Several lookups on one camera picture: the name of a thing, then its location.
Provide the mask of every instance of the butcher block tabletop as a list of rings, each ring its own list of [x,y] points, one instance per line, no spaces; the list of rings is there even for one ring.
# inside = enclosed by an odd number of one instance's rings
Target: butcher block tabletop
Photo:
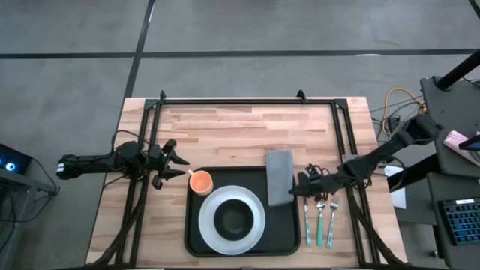
[[[334,97],[310,97],[309,99],[315,98],[333,99]],[[346,97],[346,99],[358,153],[367,154],[377,148],[367,99],[365,97]],[[125,100],[118,124],[119,130],[138,134],[144,102],[145,98]],[[350,152],[349,141],[341,113],[339,110],[343,141],[348,153]],[[152,117],[148,122],[147,137],[150,134],[151,123]],[[176,153],[190,162],[189,166],[172,166],[174,169],[184,171],[200,167],[265,166],[266,152],[278,149],[292,150],[295,177],[296,173],[301,172],[307,164],[316,164],[334,173],[341,162],[330,105],[163,105],[160,110],[157,143],[161,147],[168,139],[177,141]],[[137,138],[127,133],[119,133],[115,146],[131,140],[137,140]],[[106,176],[106,182],[119,176],[121,175],[118,173],[110,173]],[[367,197],[375,230],[398,258],[407,261],[386,179],[383,176],[374,175],[372,182],[372,186],[367,189]],[[299,199],[301,244],[295,253],[288,256],[222,258],[195,257],[185,248],[187,191],[188,175],[170,179],[163,184],[161,190],[155,190],[149,185],[137,267],[304,268],[353,267],[359,264],[344,189],[337,192],[340,202],[335,214],[331,249],[326,248],[326,243],[321,247],[316,245],[318,211],[313,199],[309,200],[308,209],[313,244],[307,246],[303,199]],[[127,179],[116,181],[103,190],[86,258],[87,263],[95,261],[119,231],[127,192]],[[326,240],[331,212],[326,208],[323,213],[323,238]],[[130,254],[132,234],[131,229],[125,245],[126,260]],[[362,238],[367,261],[371,261],[367,236],[363,230]]]

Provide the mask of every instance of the black tray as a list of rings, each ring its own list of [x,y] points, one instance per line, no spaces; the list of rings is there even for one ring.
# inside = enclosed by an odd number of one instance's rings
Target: black tray
[[[265,166],[209,167],[198,170],[211,174],[214,191],[228,185],[237,185],[252,191],[262,202],[265,209],[262,238],[249,251],[236,255],[237,257],[290,255],[299,248],[302,236],[297,198],[295,197],[292,203],[270,208]],[[198,215],[205,199],[206,196],[198,196],[188,188],[185,247],[195,257],[230,257],[212,250],[200,235]]]

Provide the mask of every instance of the keyboard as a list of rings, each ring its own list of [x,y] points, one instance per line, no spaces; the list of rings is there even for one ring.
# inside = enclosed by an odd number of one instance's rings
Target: keyboard
[[[480,244],[480,198],[438,203],[453,245]]]

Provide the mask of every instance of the table leg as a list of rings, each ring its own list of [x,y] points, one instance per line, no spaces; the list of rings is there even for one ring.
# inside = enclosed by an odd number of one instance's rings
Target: table leg
[[[407,185],[425,179],[428,173],[440,173],[437,154],[432,154],[417,164],[405,168],[405,172],[399,172],[388,177],[387,181],[390,192],[397,191],[405,188]]]

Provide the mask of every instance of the white plate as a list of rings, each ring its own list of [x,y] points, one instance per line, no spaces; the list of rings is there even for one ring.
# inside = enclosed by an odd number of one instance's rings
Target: white plate
[[[214,225],[215,212],[227,200],[241,200],[253,214],[253,226],[250,232],[237,241],[222,237]],[[260,240],[265,229],[265,210],[258,197],[248,189],[239,186],[221,187],[211,193],[203,202],[198,217],[200,234],[207,245],[220,254],[239,255],[249,251]]]

